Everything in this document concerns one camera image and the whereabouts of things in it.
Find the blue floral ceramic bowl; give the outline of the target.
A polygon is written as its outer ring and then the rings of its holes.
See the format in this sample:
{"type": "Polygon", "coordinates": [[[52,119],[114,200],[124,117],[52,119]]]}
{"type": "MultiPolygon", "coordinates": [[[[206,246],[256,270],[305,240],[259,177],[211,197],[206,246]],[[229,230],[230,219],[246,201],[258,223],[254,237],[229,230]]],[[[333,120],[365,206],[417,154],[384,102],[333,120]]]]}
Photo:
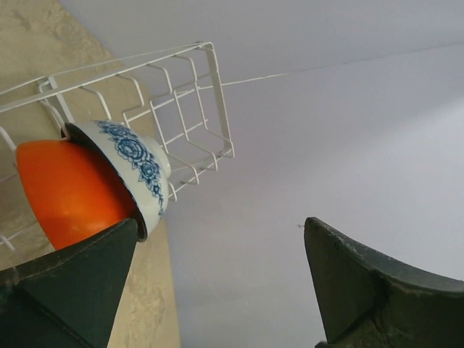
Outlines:
{"type": "Polygon", "coordinates": [[[167,209],[170,162],[150,136],[109,120],[65,123],[71,141],[94,150],[109,163],[133,200],[138,240],[146,241],[167,209]]]}

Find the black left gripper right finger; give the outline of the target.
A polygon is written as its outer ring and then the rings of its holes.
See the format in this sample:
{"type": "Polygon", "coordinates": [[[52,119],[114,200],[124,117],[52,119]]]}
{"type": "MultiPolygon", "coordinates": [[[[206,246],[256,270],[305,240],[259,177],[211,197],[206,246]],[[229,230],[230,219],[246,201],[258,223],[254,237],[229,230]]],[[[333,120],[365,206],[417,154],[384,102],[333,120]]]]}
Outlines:
{"type": "Polygon", "coordinates": [[[316,217],[304,247],[326,338],[318,347],[462,347],[463,282],[413,267],[316,217]]]}

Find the orange plastic bowl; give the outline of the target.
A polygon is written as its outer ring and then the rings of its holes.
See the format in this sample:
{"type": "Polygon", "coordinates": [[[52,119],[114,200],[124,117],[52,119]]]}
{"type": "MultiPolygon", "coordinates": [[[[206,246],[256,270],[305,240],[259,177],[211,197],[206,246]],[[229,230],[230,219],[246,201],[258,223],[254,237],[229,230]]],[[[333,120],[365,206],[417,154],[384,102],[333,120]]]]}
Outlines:
{"type": "Polygon", "coordinates": [[[20,144],[17,169],[30,207],[55,249],[131,217],[136,205],[105,158],[71,141],[20,144]]]}

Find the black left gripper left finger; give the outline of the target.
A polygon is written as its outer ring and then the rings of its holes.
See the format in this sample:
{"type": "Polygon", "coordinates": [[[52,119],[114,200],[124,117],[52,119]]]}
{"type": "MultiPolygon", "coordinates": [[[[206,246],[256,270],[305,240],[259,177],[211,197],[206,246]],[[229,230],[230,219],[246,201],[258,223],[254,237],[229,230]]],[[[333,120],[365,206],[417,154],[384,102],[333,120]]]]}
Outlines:
{"type": "Polygon", "coordinates": [[[2,347],[106,347],[138,241],[134,219],[1,271],[2,347]]]}

